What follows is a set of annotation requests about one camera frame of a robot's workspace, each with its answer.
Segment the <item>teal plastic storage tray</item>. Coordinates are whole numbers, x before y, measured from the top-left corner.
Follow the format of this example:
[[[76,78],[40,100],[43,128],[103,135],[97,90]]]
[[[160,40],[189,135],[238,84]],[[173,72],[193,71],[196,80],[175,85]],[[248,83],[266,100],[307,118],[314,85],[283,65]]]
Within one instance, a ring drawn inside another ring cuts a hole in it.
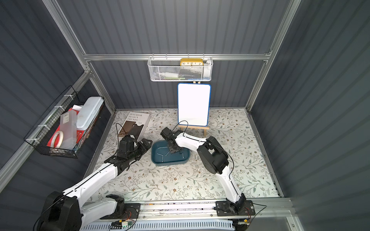
[[[176,153],[171,153],[165,140],[153,143],[151,148],[151,160],[156,166],[180,165],[190,158],[190,150],[181,148]]]

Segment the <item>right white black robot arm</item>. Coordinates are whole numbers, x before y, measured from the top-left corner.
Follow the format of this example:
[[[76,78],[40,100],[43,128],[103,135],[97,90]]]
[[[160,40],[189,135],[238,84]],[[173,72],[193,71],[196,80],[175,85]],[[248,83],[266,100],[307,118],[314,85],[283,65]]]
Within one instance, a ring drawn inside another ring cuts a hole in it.
[[[197,152],[204,167],[216,175],[224,189],[226,200],[229,202],[229,210],[237,215],[244,207],[246,197],[237,186],[232,177],[232,169],[229,167],[229,154],[213,136],[209,138],[198,138],[187,134],[184,131],[172,131],[165,127],[161,136],[168,143],[171,153],[187,148]]]

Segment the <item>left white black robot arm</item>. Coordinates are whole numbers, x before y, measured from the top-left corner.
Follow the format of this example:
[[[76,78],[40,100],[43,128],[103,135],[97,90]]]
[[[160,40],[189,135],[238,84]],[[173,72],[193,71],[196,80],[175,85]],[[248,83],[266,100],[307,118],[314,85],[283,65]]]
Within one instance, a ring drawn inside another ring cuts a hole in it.
[[[122,218],[126,215],[124,198],[109,194],[101,202],[86,204],[87,200],[110,180],[128,169],[131,163],[152,147],[153,141],[126,135],[116,153],[101,167],[79,183],[62,192],[47,196],[42,212],[33,225],[34,231],[79,231],[101,218]]]

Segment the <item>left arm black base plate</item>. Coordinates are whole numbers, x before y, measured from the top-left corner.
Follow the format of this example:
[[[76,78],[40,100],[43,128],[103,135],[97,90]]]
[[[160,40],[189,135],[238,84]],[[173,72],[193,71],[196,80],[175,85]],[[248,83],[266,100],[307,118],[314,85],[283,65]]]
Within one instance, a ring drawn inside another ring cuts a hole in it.
[[[137,219],[140,212],[140,203],[129,203],[125,205],[117,205],[113,214],[104,216],[100,220],[105,219]]]

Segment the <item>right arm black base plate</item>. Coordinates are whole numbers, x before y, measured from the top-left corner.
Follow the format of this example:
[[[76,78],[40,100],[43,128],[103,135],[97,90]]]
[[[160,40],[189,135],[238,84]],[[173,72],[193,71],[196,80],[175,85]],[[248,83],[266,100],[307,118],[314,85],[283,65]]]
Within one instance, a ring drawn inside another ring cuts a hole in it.
[[[216,201],[214,210],[219,217],[227,216],[254,216],[256,214],[254,204],[251,200],[246,200],[243,205],[230,203],[229,201]]]

